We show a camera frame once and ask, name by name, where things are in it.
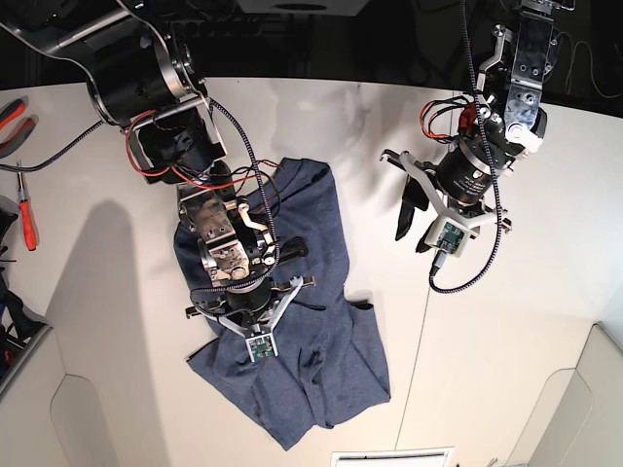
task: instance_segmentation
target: black wire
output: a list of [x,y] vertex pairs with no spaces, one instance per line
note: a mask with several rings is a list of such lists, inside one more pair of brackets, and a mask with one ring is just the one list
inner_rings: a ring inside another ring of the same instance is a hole
[[223,287],[199,287],[197,289],[191,290],[191,301],[193,303],[195,302],[195,300],[193,300],[193,297],[198,292],[216,293],[216,292],[226,292],[228,290],[243,289],[246,287],[250,287],[251,285],[257,283],[260,280],[263,280],[264,278],[272,274],[276,266],[279,264],[279,245],[276,242],[275,221],[273,219],[273,213],[269,205],[268,197],[266,196],[264,182],[262,181],[262,174],[260,173],[261,170],[258,166],[257,159],[255,158],[253,147],[251,146],[249,138],[246,136],[246,133],[244,132],[244,129],[242,128],[238,120],[236,120],[236,118],[232,114],[230,114],[229,111],[225,107],[223,107],[221,104],[219,104],[214,99],[210,99],[208,108],[210,107],[216,108],[216,110],[218,110],[221,114],[223,114],[225,118],[227,118],[227,120],[229,120],[232,123],[232,125],[236,128],[238,134],[240,135],[240,138],[242,139],[242,142],[244,143],[246,152],[248,153],[248,156],[251,159],[251,168],[253,169],[253,172],[255,174],[255,179],[257,180],[258,189],[260,192],[260,198],[262,199],[262,203],[264,204],[264,209],[266,211],[266,221],[268,224],[269,232],[271,233],[271,236],[273,237],[273,243],[275,246],[275,262],[272,265],[270,265],[269,268],[265,272],[260,274],[259,276],[253,279],[241,282],[240,284],[228,285],[228,286],[223,286]]
[[275,194],[276,194],[276,208],[275,209],[276,209],[276,211],[273,214],[273,218],[275,218],[279,214],[279,212],[281,212],[281,192],[277,189],[276,182],[275,182],[275,179],[273,177],[270,177],[268,175],[268,173],[266,173],[266,172],[260,171],[260,173],[262,175],[264,175],[269,180],[269,183],[271,184],[271,186],[273,187],[273,190],[275,191]]
[[104,125],[103,121],[99,121],[96,124],[91,125],[85,131],[83,131],[80,134],[80,136],[78,136],[71,143],[69,143],[67,146],[65,146],[60,151],[58,151],[56,154],[54,154],[51,158],[49,158],[46,161],[43,161],[43,162],[41,162],[41,163],[39,163],[37,165],[33,165],[32,167],[17,167],[15,165],[5,165],[3,163],[0,163],[0,170],[5,170],[7,172],[17,173],[17,172],[36,172],[38,170],[41,170],[42,168],[46,168],[51,163],[58,161],[63,155],[68,153],[80,141],[85,139],[87,136],[89,136],[91,133],[93,133],[96,129],[98,129],[102,125]]
[[[474,93],[477,93],[476,88],[476,71],[474,70],[474,61],[471,54],[471,49],[469,45],[469,34],[467,32],[467,18],[465,12],[465,1],[461,0],[460,2],[460,22],[463,36],[463,44],[465,46],[465,55],[467,58],[467,67],[469,69],[469,80],[471,82],[471,87]],[[462,292],[465,289],[468,289],[480,279],[484,277],[489,268],[494,262],[495,255],[497,255],[497,250],[499,249],[499,244],[502,238],[502,206],[501,201],[499,199],[499,186],[497,184],[497,178],[495,176],[495,163],[494,157],[491,154],[491,148],[489,147],[489,141],[487,140],[487,133],[485,132],[485,124],[483,122],[482,115],[480,114],[480,102],[478,98],[474,98],[474,104],[476,105],[476,118],[478,120],[478,127],[480,128],[480,136],[483,140],[483,145],[485,146],[485,153],[487,154],[487,163],[489,165],[489,169],[492,174],[492,182],[494,186],[494,195],[495,195],[495,216],[497,218],[497,231],[495,233],[495,243],[494,247],[491,251],[491,255],[489,259],[485,263],[484,267],[468,282],[465,282],[463,285],[459,287],[455,287],[452,289],[442,289],[435,285],[435,277],[434,275],[430,275],[428,277],[428,283],[430,284],[430,288],[437,293],[440,294],[455,294],[457,292]]]

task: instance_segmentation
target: screwdriver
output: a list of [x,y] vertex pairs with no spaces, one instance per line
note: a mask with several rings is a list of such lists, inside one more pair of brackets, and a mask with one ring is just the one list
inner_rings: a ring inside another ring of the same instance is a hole
[[[18,167],[21,167],[21,161],[18,161]],[[37,248],[37,237],[32,227],[32,219],[30,219],[30,202],[23,184],[23,172],[18,172],[18,195],[19,195],[19,211],[21,211],[21,225],[23,226],[23,239],[26,242],[28,251]]]

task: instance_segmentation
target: metal bracket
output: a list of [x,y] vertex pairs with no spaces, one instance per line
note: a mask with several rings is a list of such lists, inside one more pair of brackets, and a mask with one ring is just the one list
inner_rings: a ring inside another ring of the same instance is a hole
[[542,142],[531,129],[541,101],[543,77],[553,30],[549,17],[521,13],[511,85],[504,110],[506,139],[536,152]]
[[492,30],[492,34],[495,36],[495,52],[493,56],[483,61],[480,67],[478,67],[478,83],[476,84],[478,90],[485,90],[487,71],[502,61],[504,43],[508,42],[512,44],[513,42],[513,32],[507,29],[503,24],[496,24]]

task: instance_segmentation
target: white table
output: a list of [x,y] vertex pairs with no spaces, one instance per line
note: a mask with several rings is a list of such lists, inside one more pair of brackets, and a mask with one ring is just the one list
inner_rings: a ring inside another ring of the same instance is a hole
[[[590,323],[622,282],[616,232],[607,244],[589,240],[596,228],[621,227],[614,203],[623,195],[623,162],[614,150],[623,125],[548,108],[541,153],[501,182],[516,232],[503,239],[491,273],[460,296],[431,296],[426,308],[431,256],[414,249],[432,214],[393,241],[404,174],[378,158],[385,147],[443,154],[421,135],[417,116],[426,101],[450,93],[281,80],[210,80],[209,89],[262,159],[330,163],[351,261],[347,296],[375,304],[392,400],[334,430],[313,428],[284,452],[196,376],[185,357],[212,335],[200,319],[184,316],[188,289],[172,251],[174,189],[145,184],[129,167],[122,135],[105,127],[27,174],[41,244],[27,252],[13,228],[8,241],[18,262],[9,278],[52,321],[67,373],[97,387],[120,458],[127,465],[320,466],[329,465],[332,451],[395,446],[455,446],[453,462],[461,465],[508,455],[545,379],[575,364]],[[21,95],[40,119],[15,155],[24,164],[47,158],[96,121],[84,86],[5,91],[0,103]],[[599,134],[591,136],[593,125]],[[234,129],[224,120],[219,129],[230,166],[245,163]],[[587,151],[598,140],[599,151]],[[596,169],[601,158],[607,170]],[[0,193],[16,197],[15,175],[0,173]],[[609,212],[593,210],[599,204]],[[465,258],[447,262],[439,282],[468,278],[492,238],[484,233]],[[381,250],[386,254],[376,254]]]

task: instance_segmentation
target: blue t-shirt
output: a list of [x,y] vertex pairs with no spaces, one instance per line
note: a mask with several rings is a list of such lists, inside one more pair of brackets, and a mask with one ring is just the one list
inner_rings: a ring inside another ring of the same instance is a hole
[[[275,183],[282,198],[275,218],[279,244],[301,236],[310,253],[279,265],[273,278],[288,282],[293,276],[313,275],[316,286],[302,289],[296,300],[326,310],[291,304],[275,328],[279,356],[256,363],[251,363],[244,338],[208,321],[218,338],[189,364],[290,449],[315,424],[332,428],[389,401],[389,377],[374,309],[344,297],[348,252],[330,167],[284,159]],[[261,206],[257,191],[248,199],[252,207]],[[191,289],[210,285],[198,238],[182,225],[175,233],[175,253]]]

